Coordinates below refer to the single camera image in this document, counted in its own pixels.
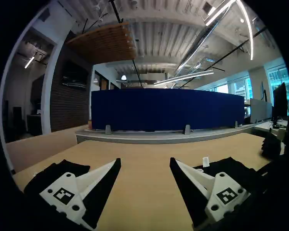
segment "ceiling beam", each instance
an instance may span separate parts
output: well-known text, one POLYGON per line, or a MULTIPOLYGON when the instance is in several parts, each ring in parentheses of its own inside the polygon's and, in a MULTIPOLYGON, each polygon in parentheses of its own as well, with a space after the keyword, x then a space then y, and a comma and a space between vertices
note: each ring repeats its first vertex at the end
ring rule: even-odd
MULTIPOLYGON (((176 67, 180 62, 179 57, 167 57, 167 56, 144 56, 136 57, 134 59, 136 65, 165 65, 165 66, 174 66, 176 67)), ((106 63, 107 67, 116 67, 122 65, 133 65, 131 60, 115 61, 106 63)), ((192 63, 185 65, 186 67, 191 67, 192 63)))

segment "wooden ceiling panel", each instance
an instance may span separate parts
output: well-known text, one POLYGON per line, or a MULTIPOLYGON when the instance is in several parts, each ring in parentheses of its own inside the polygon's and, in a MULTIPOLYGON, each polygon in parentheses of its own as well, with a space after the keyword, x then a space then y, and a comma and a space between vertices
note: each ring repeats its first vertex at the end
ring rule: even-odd
POLYGON ((128 22, 108 25, 79 35, 66 44, 87 62, 101 64, 136 57, 133 39, 124 28, 128 22))

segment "black monitor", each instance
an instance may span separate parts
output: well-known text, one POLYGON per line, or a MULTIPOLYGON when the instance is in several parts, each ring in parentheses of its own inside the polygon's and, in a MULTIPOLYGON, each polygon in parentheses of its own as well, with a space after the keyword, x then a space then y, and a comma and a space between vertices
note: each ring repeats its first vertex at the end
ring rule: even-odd
POLYGON ((286 85, 282 83, 278 88, 273 91, 274 108, 273 108, 273 128, 278 127, 277 120, 279 117, 287 116, 288 101, 286 85))

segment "blue fabric panel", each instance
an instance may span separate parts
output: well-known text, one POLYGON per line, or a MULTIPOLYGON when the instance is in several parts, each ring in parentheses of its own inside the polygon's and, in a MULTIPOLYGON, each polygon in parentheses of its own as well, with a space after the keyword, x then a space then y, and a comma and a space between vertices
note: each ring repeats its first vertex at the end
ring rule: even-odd
POLYGON ((91 92, 92 128, 162 131, 234 126, 244 120, 239 95, 183 89, 121 89, 91 92))

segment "desk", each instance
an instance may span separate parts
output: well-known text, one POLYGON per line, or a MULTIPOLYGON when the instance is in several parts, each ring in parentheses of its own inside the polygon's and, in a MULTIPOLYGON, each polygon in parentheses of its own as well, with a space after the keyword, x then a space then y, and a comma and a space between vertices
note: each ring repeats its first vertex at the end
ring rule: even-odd
MULTIPOLYGON (((277 123, 281 124, 283 126, 287 126, 288 121, 279 121, 277 123)), ((269 132, 270 128, 273 128, 273 123, 271 121, 267 121, 265 123, 258 124, 258 125, 255 126, 255 129, 261 130, 261 131, 264 131, 264 132, 269 132)))
POLYGON ((91 170, 121 158, 121 170, 97 223, 99 230, 192 231, 192 220, 169 168, 170 157, 190 166, 232 157, 249 168, 268 161, 260 156, 263 138, 240 133, 220 139, 183 144, 120 144, 84 141, 17 174, 21 190, 52 163, 63 159, 90 165, 91 170))

